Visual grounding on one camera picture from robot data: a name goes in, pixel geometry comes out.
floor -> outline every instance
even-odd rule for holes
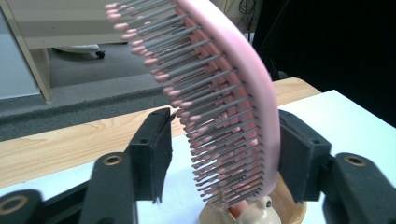
[[[41,95],[0,100],[0,141],[168,103],[129,45],[100,49],[104,59],[49,49],[51,101]]]

wheel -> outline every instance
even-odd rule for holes
[[[59,50],[59,49],[56,49],[56,48],[52,48],[52,50],[53,50],[53,51],[55,51],[55,52],[57,52],[57,53],[62,53],[62,51],[61,51],[61,50]]]
[[[98,56],[98,58],[100,58],[100,59],[104,59],[105,52],[103,50],[96,51],[96,56]]]

